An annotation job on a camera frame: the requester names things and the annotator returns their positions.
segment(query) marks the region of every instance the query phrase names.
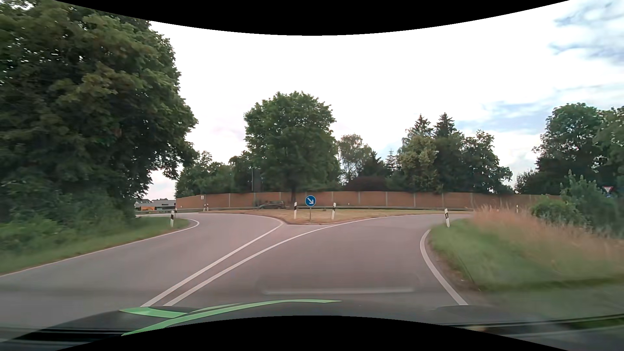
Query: asphalt road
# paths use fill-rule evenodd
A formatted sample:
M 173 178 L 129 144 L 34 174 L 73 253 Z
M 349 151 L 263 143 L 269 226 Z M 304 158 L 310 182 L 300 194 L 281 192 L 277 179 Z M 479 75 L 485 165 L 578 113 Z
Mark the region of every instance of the asphalt road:
M 179 217 L 191 219 L 191 227 L 0 276 L 0 327 L 38 329 L 127 307 L 281 298 L 374 299 L 424 309 L 462 303 L 421 252 L 422 236 L 444 215 L 339 225 L 243 214 Z

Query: shrub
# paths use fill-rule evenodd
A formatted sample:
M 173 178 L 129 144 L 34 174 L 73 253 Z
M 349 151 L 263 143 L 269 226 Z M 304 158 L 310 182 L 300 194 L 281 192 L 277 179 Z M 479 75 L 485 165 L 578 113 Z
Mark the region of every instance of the shrub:
M 583 226 L 586 218 L 577 208 L 565 201 L 544 197 L 530 209 L 531 214 L 552 224 L 571 224 Z
M 598 232 L 622 235 L 624 220 L 620 214 L 618 197 L 607 197 L 596 181 L 588 182 L 583 176 L 576 180 L 569 172 L 567 186 L 562 187 L 561 198 L 583 214 L 587 224 Z

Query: car hood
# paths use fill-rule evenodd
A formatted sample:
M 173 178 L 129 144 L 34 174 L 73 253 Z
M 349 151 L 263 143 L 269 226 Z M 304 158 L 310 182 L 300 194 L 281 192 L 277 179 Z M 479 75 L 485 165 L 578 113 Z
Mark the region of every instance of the car hood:
M 591 328 L 591 321 L 619 320 L 624 315 L 597 319 L 544 320 L 539 316 L 512 314 L 502 309 L 478 305 L 453 305 L 423 310 L 400 304 L 357 300 L 289 299 L 211 304 L 206 307 L 152 306 L 120 309 L 35 330 L 0 343 L 0 349 L 20 349 L 20 345 L 48 343 L 59 350 L 109 337 L 131 335 L 185 324 L 250 317 L 327 315 L 406 320 L 448 325 L 492 334 L 551 334 Z

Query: parked car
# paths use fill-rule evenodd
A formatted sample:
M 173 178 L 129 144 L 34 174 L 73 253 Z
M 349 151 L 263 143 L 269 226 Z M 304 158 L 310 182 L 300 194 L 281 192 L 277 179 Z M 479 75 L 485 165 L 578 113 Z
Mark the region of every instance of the parked car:
M 260 206 L 258 206 L 258 209 L 260 210 L 268 210 L 268 209 L 285 209 L 286 208 L 286 204 L 282 201 L 269 201 L 265 204 L 262 204 Z

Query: building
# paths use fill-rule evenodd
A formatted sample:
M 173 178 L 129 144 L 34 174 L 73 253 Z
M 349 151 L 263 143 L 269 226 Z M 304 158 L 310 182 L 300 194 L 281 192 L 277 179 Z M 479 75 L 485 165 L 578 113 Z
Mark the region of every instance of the building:
M 173 200 L 154 200 L 151 205 L 155 210 L 175 210 L 175 199 Z
M 154 210 L 154 203 L 149 199 L 139 199 L 134 203 L 134 209 L 137 211 Z

